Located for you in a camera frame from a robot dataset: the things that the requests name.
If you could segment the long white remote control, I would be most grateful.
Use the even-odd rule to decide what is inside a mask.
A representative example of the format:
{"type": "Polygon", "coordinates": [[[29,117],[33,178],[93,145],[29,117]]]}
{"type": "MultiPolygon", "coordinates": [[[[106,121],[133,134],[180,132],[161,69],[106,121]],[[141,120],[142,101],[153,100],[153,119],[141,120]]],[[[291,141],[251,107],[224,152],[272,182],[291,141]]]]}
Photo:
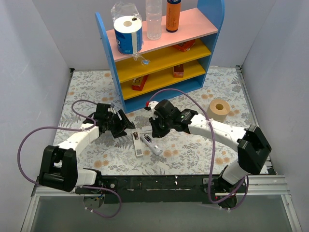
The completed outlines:
{"type": "Polygon", "coordinates": [[[142,157],[143,152],[142,152],[142,146],[140,142],[140,135],[137,130],[132,132],[132,138],[133,138],[133,144],[134,144],[136,157],[137,158],[142,157]]]}

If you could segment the small white display remote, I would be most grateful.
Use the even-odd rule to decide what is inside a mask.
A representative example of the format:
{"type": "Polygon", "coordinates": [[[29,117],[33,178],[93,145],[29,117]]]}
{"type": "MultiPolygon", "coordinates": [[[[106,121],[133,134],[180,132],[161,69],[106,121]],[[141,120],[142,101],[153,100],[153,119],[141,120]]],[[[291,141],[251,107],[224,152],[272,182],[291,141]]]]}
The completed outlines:
{"type": "Polygon", "coordinates": [[[142,134],[140,139],[150,148],[150,150],[156,154],[160,155],[163,152],[163,149],[157,145],[154,139],[148,134],[142,134]]]}

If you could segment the white battery cover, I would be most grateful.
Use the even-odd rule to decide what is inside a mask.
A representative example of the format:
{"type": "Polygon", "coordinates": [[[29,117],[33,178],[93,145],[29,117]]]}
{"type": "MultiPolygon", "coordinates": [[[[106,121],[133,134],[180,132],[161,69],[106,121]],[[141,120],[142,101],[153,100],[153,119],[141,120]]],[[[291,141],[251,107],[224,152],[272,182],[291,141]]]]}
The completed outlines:
{"type": "Polygon", "coordinates": [[[157,163],[157,166],[160,167],[161,169],[166,170],[166,171],[169,172],[169,167],[168,167],[166,164],[164,164],[164,163],[162,163],[162,162],[159,161],[159,162],[157,163]]]}

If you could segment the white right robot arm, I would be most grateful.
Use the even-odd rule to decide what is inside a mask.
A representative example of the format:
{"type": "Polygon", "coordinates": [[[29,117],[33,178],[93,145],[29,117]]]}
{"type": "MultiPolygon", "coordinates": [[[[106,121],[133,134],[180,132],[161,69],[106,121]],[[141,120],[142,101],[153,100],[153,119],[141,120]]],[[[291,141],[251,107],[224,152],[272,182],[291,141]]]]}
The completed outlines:
{"type": "Polygon", "coordinates": [[[272,150],[258,126],[241,128],[215,120],[208,122],[205,116],[197,111],[180,111],[168,100],[148,102],[146,109],[152,112],[149,121],[154,138],[162,138],[174,129],[178,132],[215,138],[217,142],[237,152],[238,159],[227,165],[218,178],[219,188],[224,192],[235,188],[244,176],[260,174],[272,150]]]}

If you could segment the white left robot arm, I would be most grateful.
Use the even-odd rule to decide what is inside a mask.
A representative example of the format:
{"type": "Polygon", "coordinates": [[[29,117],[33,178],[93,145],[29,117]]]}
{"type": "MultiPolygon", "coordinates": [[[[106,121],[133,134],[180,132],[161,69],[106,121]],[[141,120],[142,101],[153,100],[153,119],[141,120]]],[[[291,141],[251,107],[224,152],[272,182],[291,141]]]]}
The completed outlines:
{"type": "Polygon", "coordinates": [[[106,131],[116,139],[126,136],[126,129],[134,129],[123,110],[115,111],[111,104],[98,103],[96,111],[83,121],[80,130],[56,146],[44,149],[39,184],[42,186],[72,191],[75,187],[86,186],[92,193],[102,190],[103,182],[99,171],[78,168],[77,158],[94,140],[106,131]]]}

